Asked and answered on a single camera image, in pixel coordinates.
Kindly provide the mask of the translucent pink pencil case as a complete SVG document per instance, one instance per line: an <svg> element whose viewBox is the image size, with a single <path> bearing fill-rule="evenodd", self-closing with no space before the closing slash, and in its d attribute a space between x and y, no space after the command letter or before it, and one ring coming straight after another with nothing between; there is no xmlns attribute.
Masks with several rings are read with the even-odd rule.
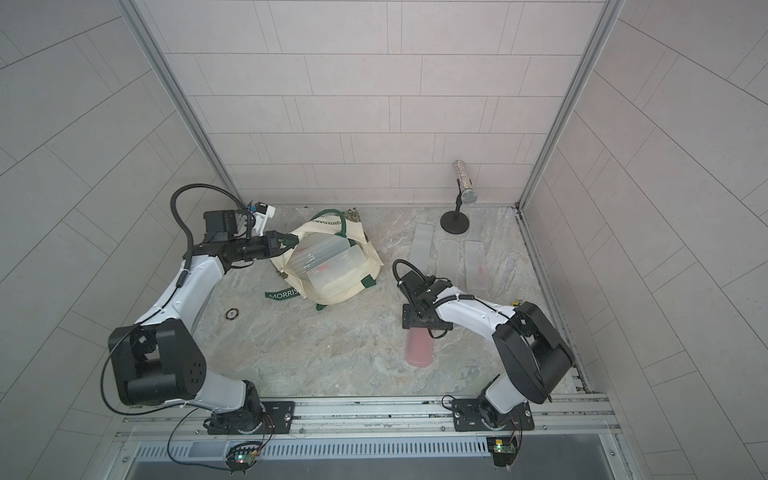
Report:
<svg viewBox="0 0 768 480"><path fill-rule="evenodd" d="M428 329L409 329L405 348L406 362L416 368L428 367L433 360L433 345L434 339Z"/></svg>

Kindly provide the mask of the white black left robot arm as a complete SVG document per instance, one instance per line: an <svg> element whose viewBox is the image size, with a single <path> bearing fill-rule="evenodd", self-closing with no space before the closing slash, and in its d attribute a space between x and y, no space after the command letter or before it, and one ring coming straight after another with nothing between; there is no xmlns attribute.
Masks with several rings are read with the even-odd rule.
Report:
<svg viewBox="0 0 768 480"><path fill-rule="evenodd" d="M237 200L231 210L205 212L205 234L195 242L177 201L197 187L182 186L170 198L171 215L186 239L178 273L133 325L111 333L103 368L113 372L117 395L126 406L157 413L189 405L210 412L204 427L211 435L251 434L262 428L266 417L255 385L212 371L191 330L214 287L230 270L279 257L295 247L298 238L266 228L274 207Z"/></svg>

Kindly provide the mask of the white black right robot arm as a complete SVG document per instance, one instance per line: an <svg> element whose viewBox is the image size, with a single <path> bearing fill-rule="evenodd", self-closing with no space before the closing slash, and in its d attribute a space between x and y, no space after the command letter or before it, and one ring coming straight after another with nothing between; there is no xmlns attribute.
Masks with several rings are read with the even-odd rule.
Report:
<svg viewBox="0 0 768 480"><path fill-rule="evenodd" d="M402 326L425 329L439 339L463 327L492 341L504 367L472 401L453 400L458 431L534 428L530 405L551 399L555 387L574 366L575 355L543 311L530 302L489 303L443 277L426 275L396 259L396 285L405 296Z"/></svg>

